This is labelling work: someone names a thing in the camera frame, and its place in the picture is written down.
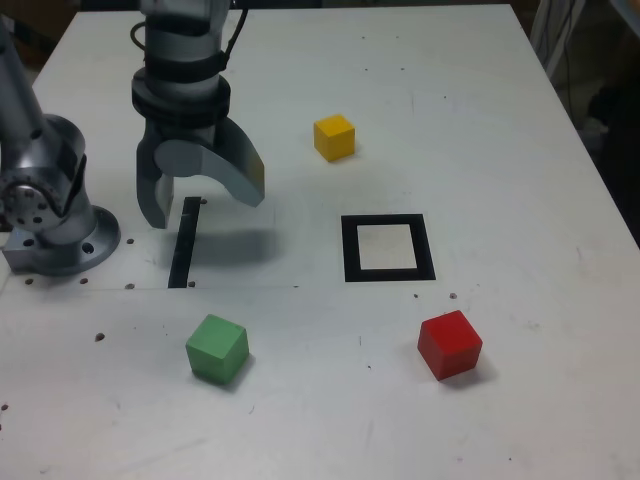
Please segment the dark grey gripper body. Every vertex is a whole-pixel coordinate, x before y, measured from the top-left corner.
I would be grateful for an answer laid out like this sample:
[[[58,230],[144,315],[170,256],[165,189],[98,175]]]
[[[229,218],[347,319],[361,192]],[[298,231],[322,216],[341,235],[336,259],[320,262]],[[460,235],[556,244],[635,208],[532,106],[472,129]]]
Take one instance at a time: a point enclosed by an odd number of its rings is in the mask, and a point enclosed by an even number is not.
[[[146,118],[141,145],[154,147],[167,140],[183,140],[212,148],[216,144],[216,133],[215,125],[191,128]]]

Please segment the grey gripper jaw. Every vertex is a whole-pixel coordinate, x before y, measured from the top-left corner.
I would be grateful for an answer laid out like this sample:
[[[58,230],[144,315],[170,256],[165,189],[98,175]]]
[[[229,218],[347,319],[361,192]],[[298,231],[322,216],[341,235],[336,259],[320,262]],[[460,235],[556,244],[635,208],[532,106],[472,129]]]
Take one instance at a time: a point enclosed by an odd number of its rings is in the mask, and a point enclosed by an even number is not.
[[[215,127],[213,144],[172,139],[156,148],[154,161],[167,176],[216,180],[238,202],[257,207],[265,198],[264,164],[245,132],[231,119]]]
[[[136,193],[140,210],[156,229],[166,229],[174,193],[173,178],[156,165],[154,153],[163,142],[157,129],[146,129],[136,151]]]

